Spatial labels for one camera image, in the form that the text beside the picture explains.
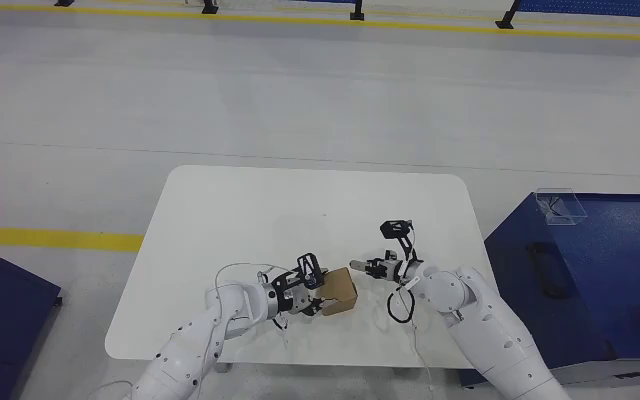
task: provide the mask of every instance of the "cardboard box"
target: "cardboard box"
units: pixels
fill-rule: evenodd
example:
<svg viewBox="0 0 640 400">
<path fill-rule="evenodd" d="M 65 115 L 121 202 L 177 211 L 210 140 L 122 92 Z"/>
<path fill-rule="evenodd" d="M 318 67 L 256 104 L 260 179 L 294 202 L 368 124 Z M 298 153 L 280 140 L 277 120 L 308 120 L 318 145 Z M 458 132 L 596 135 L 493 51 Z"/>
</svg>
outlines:
<svg viewBox="0 0 640 400">
<path fill-rule="evenodd" d="M 322 315 L 333 315 L 351 310 L 358 300 L 358 291 L 351 280 L 349 268 L 329 271 L 324 276 L 324 285 L 316 289 L 316 297 L 324 297 L 327 303 L 336 302 L 322 308 Z"/>
</svg>

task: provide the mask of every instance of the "white table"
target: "white table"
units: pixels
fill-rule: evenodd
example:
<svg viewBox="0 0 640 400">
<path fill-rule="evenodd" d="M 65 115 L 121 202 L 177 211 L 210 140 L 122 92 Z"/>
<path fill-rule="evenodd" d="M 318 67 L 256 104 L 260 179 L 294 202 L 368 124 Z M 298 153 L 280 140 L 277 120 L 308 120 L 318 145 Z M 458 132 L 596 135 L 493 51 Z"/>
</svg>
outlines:
<svg viewBox="0 0 640 400">
<path fill-rule="evenodd" d="M 296 266 L 313 252 L 321 267 L 402 254 L 379 226 L 412 219 L 419 256 L 441 269 L 473 266 L 495 287 L 465 184 L 452 175 L 182 166 L 171 172 L 107 333 L 111 357 L 151 359 L 169 334 L 205 310 L 204 291 L 233 262 Z M 259 268 L 221 280 L 256 282 Z M 410 324 L 387 315 L 392 282 L 351 271 L 356 307 L 282 334 L 266 322 L 225 343 L 221 361 L 419 367 Z M 418 349 L 430 367 L 471 368 L 440 317 L 416 307 Z"/>
</svg>

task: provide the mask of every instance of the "blue cabinet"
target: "blue cabinet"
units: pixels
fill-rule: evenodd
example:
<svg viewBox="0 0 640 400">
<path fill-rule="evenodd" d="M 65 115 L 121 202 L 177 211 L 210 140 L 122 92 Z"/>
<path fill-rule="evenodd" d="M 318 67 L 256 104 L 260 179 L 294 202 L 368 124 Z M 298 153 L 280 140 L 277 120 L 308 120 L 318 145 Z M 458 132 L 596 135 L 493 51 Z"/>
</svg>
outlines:
<svg viewBox="0 0 640 400">
<path fill-rule="evenodd" d="M 0 258 L 0 399 L 9 399 L 60 288 Z"/>
<path fill-rule="evenodd" d="M 640 195 L 576 197 L 577 225 L 547 225 L 532 193 L 485 240 L 500 295 L 550 368 L 640 359 Z"/>
</svg>

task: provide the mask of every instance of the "yellow floor line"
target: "yellow floor line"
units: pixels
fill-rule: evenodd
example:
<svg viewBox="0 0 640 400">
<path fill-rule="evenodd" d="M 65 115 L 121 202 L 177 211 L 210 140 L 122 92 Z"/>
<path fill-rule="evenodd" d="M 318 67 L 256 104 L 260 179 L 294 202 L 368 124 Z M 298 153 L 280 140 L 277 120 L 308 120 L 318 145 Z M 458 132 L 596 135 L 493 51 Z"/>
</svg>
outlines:
<svg viewBox="0 0 640 400">
<path fill-rule="evenodd" d="M 143 235 L 106 232 L 0 228 L 0 246 L 137 252 L 140 250 L 143 238 Z"/>
<path fill-rule="evenodd" d="M 86 1 L 97 3 L 116 3 L 116 4 L 140 4 L 145 6 L 168 6 L 168 7 L 185 7 L 186 4 L 177 1 L 151 1 L 151 0 L 83 0 L 80 3 Z"/>
<path fill-rule="evenodd" d="M 537 31 L 531 29 L 498 29 L 476 26 L 451 26 L 433 25 L 410 22 L 393 21 L 350 21 L 337 19 L 320 18 L 289 18 L 289 17 L 267 17 L 256 15 L 224 15 L 224 14 L 199 14 L 187 12 L 169 11 L 147 11 L 147 10 L 115 10 L 101 8 L 79 8 L 79 7 L 53 7 L 53 6 L 26 6 L 26 5 L 0 5 L 0 11 L 36 11 L 36 12 L 57 12 L 76 14 L 99 14 L 99 15 L 120 15 L 135 17 L 155 17 L 155 18 L 182 18 L 182 19 L 208 19 L 220 21 L 243 21 L 243 22 L 263 22 L 279 24 L 303 24 L 303 25 L 330 25 L 330 26 L 352 26 L 367 28 L 387 28 L 387 29 L 410 29 L 426 31 L 445 31 L 459 33 L 478 33 L 489 35 L 510 35 L 510 36 L 539 36 L 555 38 L 577 38 L 577 39 L 608 39 L 608 40 L 639 40 L 640 34 L 632 33 L 601 33 L 601 32 L 571 32 L 571 31 Z"/>
<path fill-rule="evenodd" d="M 312 13 L 344 13 L 348 14 L 352 10 L 340 9 L 340 8 L 304 8 L 304 7 L 274 7 L 276 11 L 290 11 L 290 12 L 312 12 Z M 388 15 L 397 17 L 421 17 L 430 19 L 451 19 L 451 20 L 476 20 L 476 21 L 495 21 L 500 17 L 482 17 L 479 15 L 444 15 L 444 14 L 429 14 L 418 12 L 406 12 L 406 11 L 384 11 L 384 10 L 363 10 L 364 14 L 371 15 Z M 521 22 L 527 24 L 544 24 L 544 25 L 579 25 L 579 26 L 602 26 L 613 28 L 640 28 L 640 24 L 632 23 L 616 23 L 616 22 L 600 22 L 600 21 L 567 21 L 567 20 L 552 20 L 552 19 L 523 19 L 514 18 L 513 22 Z"/>
<path fill-rule="evenodd" d="M 293 11 L 293 12 L 313 12 L 313 13 L 344 13 L 348 14 L 352 12 L 351 9 L 346 8 L 306 8 L 306 7 L 274 7 L 275 11 Z M 414 13 L 406 11 L 384 11 L 384 10 L 362 10 L 364 14 L 372 15 L 389 15 L 397 17 L 424 17 L 434 19 L 466 19 L 466 20 L 479 20 L 479 21 L 495 21 L 496 18 L 481 17 L 479 15 L 443 15 L 443 14 L 428 14 L 428 13 Z"/>
</svg>

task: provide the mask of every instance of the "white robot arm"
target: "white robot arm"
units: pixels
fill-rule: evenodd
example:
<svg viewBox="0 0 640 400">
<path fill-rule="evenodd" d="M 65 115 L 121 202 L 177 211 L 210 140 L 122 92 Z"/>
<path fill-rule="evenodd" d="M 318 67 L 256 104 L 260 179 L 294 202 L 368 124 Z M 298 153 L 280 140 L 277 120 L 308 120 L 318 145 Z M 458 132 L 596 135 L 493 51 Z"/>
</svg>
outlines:
<svg viewBox="0 0 640 400">
<path fill-rule="evenodd" d="M 220 358 L 224 341 L 241 336 L 280 312 L 313 316 L 322 299 L 309 290 L 324 283 L 324 273 L 309 253 L 298 268 L 271 283 L 228 282 L 205 294 L 207 311 L 180 326 L 133 385 L 127 400 L 186 400 Z"/>
<path fill-rule="evenodd" d="M 393 280 L 409 290 L 414 301 L 417 295 L 417 301 L 438 311 L 462 354 L 505 398 L 570 400 L 524 323 L 482 275 L 473 268 L 427 267 L 408 240 L 411 221 L 387 221 L 380 229 L 385 238 L 400 241 L 408 261 L 397 260 L 388 250 L 384 260 L 354 260 L 351 268 Z M 411 315 L 404 321 L 392 317 L 398 322 L 411 319 Z"/>
</svg>

